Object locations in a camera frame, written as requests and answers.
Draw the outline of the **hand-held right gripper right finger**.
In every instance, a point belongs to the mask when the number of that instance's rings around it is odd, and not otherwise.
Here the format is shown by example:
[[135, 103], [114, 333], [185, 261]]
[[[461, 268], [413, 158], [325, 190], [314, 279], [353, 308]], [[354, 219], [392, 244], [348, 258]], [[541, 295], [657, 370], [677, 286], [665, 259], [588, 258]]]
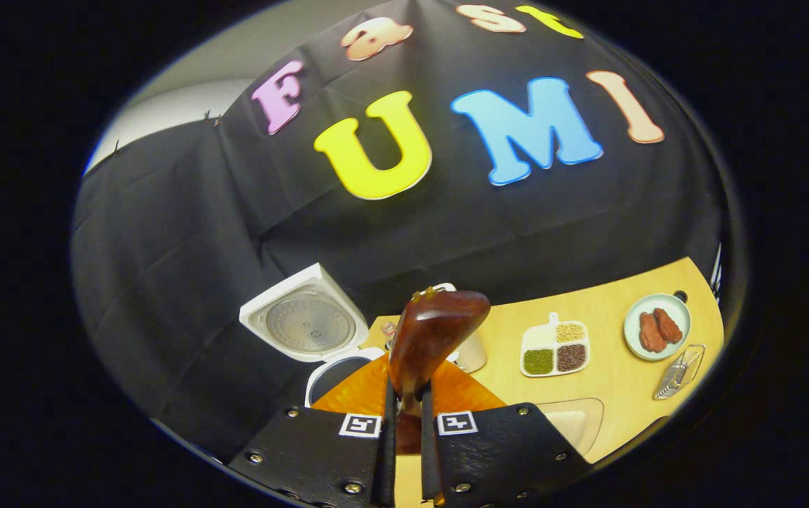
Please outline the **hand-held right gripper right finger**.
[[450, 363], [423, 391], [421, 482], [436, 507], [534, 507], [592, 465], [534, 403], [505, 404]]

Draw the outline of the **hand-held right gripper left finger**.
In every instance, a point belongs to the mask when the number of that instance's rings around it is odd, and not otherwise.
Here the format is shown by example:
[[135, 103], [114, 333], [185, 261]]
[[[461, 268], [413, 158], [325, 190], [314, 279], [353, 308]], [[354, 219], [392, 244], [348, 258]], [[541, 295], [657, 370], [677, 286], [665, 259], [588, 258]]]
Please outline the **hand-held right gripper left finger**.
[[310, 405], [284, 405], [228, 462], [237, 479], [295, 507], [395, 504], [395, 396], [380, 355]]

